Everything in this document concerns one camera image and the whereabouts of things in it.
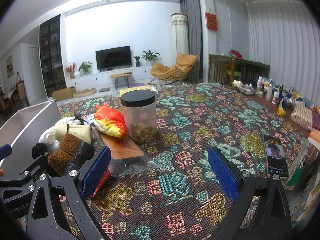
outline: potted plant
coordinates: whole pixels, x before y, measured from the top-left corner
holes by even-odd
[[[139,62],[140,56],[134,56],[133,58],[136,60],[136,67],[140,67],[140,62]]]
[[[89,74],[89,68],[91,68],[92,63],[90,61],[84,61],[79,67],[79,70],[82,70],[85,75]]]
[[[151,52],[150,50],[145,52],[144,50],[142,50],[143,55],[142,58],[144,58],[146,61],[156,61],[158,60],[158,56],[160,55],[159,53],[156,52]]]

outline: packaged snack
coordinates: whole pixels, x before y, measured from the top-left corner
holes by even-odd
[[[312,128],[312,112],[305,106],[295,106],[290,119],[308,131]]]

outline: white vase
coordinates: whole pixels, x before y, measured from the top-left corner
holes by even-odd
[[[73,73],[73,75],[75,76],[75,78],[79,78],[79,77],[81,77],[81,73],[80,73],[80,71],[76,71],[76,72],[74,72],[74,73]]]

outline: small wooden table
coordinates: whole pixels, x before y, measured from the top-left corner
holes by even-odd
[[[118,90],[118,77],[124,77],[125,82],[127,83],[127,86],[129,87],[128,76],[132,76],[132,72],[120,73],[120,74],[115,74],[115,75],[110,76],[110,78],[115,79],[116,90]]]

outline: blue gripper pad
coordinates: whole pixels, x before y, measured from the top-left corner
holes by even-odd
[[[5,144],[0,147],[0,161],[8,157],[12,153],[12,148],[10,144]]]
[[[80,192],[83,198],[91,197],[93,195],[104,172],[108,168],[110,160],[110,149],[108,147],[105,147],[101,152],[100,156],[95,160],[94,164],[91,166],[87,174],[85,174],[84,178],[82,179],[82,190]]]
[[[231,198],[233,201],[236,201],[239,195],[236,179],[232,176],[218,153],[212,148],[209,149],[208,152],[208,162],[226,196]]]

